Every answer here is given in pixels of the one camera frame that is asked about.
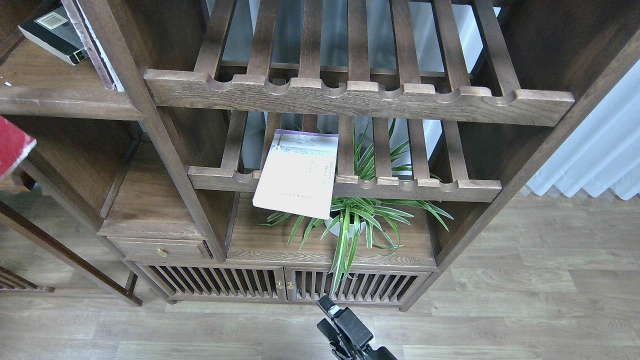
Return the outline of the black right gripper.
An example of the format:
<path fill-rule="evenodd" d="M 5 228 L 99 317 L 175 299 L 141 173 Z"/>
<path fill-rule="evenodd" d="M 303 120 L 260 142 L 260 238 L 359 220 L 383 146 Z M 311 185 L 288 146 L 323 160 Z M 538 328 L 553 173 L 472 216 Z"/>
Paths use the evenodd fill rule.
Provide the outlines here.
<path fill-rule="evenodd" d="M 370 346 L 373 333 L 349 307 L 341 309 L 329 296 L 324 295 L 317 306 L 329 317 L 317 323 L 318 330 L 327 338 L 331 352 L 338 360 L 397 360 L 386 346 Z"/>

